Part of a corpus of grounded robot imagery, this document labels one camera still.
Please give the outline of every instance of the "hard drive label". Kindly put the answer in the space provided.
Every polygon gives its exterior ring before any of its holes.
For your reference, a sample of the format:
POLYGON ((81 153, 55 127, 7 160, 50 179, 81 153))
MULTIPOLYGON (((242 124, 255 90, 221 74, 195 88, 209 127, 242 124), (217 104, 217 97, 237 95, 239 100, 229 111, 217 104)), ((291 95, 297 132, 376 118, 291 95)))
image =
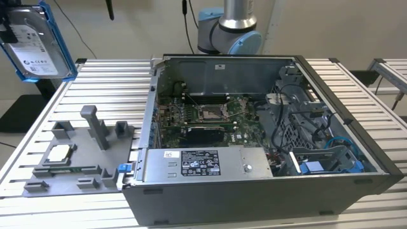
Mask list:
POLYGON ((25 66, 37 75, 58 75, 58 70, 38 32, 27 25, 11 25, 19 42, 10 46, 25 66))
POLYGON ((182 151, 181 163, 183 176, 221 175, 218 150, 182 151))

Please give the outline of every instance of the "white sticker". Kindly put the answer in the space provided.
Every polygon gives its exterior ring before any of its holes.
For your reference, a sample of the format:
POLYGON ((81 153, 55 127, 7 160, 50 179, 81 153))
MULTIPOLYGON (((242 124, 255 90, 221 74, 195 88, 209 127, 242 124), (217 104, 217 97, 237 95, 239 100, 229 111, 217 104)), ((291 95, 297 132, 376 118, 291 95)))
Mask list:
POLYGON ((10 44, 26 70, 37 75, 58 75, 38 32, 27 25, 11 25, 19 42, 10 44))
POLYGON ((226 65, 225 64, 217 64, 215 65, 215 70, 225 70, 226 65))
POLYGON ((165 151, 165 157, 179 158, 179 151, 165 151))

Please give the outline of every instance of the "blue latch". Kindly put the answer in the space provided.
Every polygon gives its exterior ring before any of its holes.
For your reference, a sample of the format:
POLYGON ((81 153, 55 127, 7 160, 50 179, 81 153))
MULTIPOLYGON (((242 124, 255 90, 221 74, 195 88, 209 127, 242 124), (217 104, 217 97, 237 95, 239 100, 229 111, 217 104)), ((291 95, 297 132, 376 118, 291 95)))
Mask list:
POLYGON ((121 164, 118 171, 119 173, 130 173, 133 171, 133 164, 121 164))

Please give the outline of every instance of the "hard drive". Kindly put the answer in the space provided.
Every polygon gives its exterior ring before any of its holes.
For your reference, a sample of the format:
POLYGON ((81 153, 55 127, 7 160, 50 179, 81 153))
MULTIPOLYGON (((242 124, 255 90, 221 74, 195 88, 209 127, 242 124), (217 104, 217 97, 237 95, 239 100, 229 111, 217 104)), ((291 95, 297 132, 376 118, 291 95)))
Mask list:
POLYGON ((6 9, 10 34, 2 34, 5 52, 25 82, 39 79, 74 80, 78 71, 62 38, 50 5, 17 6, 6 9))

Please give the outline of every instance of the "blue cable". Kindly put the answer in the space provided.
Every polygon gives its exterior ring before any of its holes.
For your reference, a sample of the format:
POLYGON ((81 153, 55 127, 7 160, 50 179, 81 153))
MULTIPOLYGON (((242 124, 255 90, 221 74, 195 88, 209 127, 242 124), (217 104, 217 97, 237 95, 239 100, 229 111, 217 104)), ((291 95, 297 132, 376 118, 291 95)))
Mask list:
POLYGON ((352 146, 354 147, 354 150, 356 150, 356 153, 357 153, 356 156, 360 156, 360 151, 358 151, 358 148, 357 148, 354 142, 353 142, 349 138, 346 138, 346 137, 338 136, 338 137, 332 138, 332 139, 326 142, 325 149, 328 149, 328 147, 330 146, 330 143, 332 143, 333 141, 336 141, 336 140, 345 140, 345 141, 348 141, 348 142, 352 144, 352 146))

